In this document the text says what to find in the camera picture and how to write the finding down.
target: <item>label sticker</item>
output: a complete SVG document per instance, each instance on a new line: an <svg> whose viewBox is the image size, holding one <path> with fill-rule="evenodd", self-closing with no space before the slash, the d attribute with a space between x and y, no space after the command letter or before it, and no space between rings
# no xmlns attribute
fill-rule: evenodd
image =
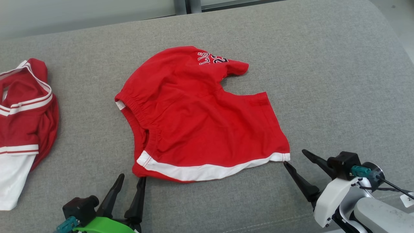
<svg viewBox="0 0 414 233"><path fill-rule="evenodd" d="M408 197L407 195L404 194L400 196L400 198L406 208L414 205L414 199L412 199L411 197Z"/></svg>

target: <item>red garment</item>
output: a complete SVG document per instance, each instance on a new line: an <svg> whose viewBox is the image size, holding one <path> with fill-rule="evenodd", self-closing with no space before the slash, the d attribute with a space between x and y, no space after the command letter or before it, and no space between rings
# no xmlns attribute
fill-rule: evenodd
<svg viewBox="0 0 414 233"><path fill-rule="evenodd" d="M140 66L115 97L134 133L134 174L191 182L290 160L266 93L234 95L220 85L247 69L192 46Z"/></svg>
<svg viewBox="0 0 414 233"><path fill-rule="evenodd" d="M59 112L45 63L34 58L0 74L0 97L0 210L10 210L50 151Z"/></svg>

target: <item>gray fabric surface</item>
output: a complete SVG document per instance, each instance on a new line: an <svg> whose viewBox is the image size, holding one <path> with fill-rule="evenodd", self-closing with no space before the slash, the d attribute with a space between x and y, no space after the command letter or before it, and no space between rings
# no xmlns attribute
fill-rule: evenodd
<svg viewBox="0 0 414 233"><path fill-rule="evenodd" d="M1 232L52 232L64 220L63 204L91 194L102 200L121 172L113 214L123 216L137 178L132 132L113 98L149 57L184 45L250 64L246 75L222 82L225 90L267 92L291 163L311 183L324 187L329 178L305 159L304 148L324 158L356 152L390 181L414 189L414 66L388 22L367 0L289 0L0 43L2 71L30 57L46 62L61 115L49 157L29 174L17 207L0 212ZM403 208L398 193L375 194ZM327 231L282 163L192 184L150 178L142 228Z"/></svg>

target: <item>black mount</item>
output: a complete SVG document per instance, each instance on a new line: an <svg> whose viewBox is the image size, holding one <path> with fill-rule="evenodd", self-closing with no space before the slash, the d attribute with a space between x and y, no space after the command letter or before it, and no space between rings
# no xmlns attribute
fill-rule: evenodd
<svg viewBox="0 0 414 233"><path fill-rule="evenodd" d="M96 212L94 208L99 205L99 200L96 196L90 196L87 198L75 197L70 202L66 203L62 208L65 219L74 216L77 220L79 220L79 226L82 227L88 225L95 217L107 217L113 219L113 206L115 205L118 193L121 191L124 179L124 174L120 174L118 176L118 179L116 179L112 188L109 190ZM144 210L146 182L146 177L142 177L138 180L137 192L135 193L135 197L130 208L125 212L125 219L113 219L127 225L133 230L137 230L138 232L141 232L140 223L142 222L142 213Z"/></svg>
<svg viewBox="0 0 414 233"><path fill-rule="evenodd" d="M327 161L309 152L308 150L302 150L302 153L312 163L318 165L327 175L329 175L329 177L331 177L332 180L336 178L352 180L354 177L349 175L351 167L354 165L361 166L358 155L351 152L342 151L338 156L330 157ZM306 200L312 204L313 210L315 210L316 202L322 192L317 186L310 184L306 179L301 177L290 163L284 161L283 164L295 181L296 185L298 185ZM332 220L336 222L346 233L359 233L359 231L352 225L342 221L339 209L337 209L337 212L332 216Z"/></svg>

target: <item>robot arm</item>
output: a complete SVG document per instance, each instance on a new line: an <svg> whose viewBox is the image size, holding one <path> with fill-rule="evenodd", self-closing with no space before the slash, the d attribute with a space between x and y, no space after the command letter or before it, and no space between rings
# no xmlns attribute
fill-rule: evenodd
<svg viewBox="0 0 414 233"><path fill-rule="evenodd" d="M112 210L116 197L122 188L125 175L120 174L99 205L96 196L75 197L63 206L66 220L57 227L55 233L141 233L142 213L144 208L145 185L147 178L142 177L137 183L137 192L130 208L125 212L125 219L113 219Z"/></svg>
<svg viewBox="0 0 414 233"><path fill-rule="evenodd" d="M284 162L285 168L312 204L315 220L321 227L328 227L334 221L346 233L414 232L413 216L372 197L371 193L385 180L378 166L370 162L361 164L357 154L345 151L327 161L307 150L302 150L302 153L332 178L320 192L292 165ZM392 217L385 217L391 209Z"/></svg>

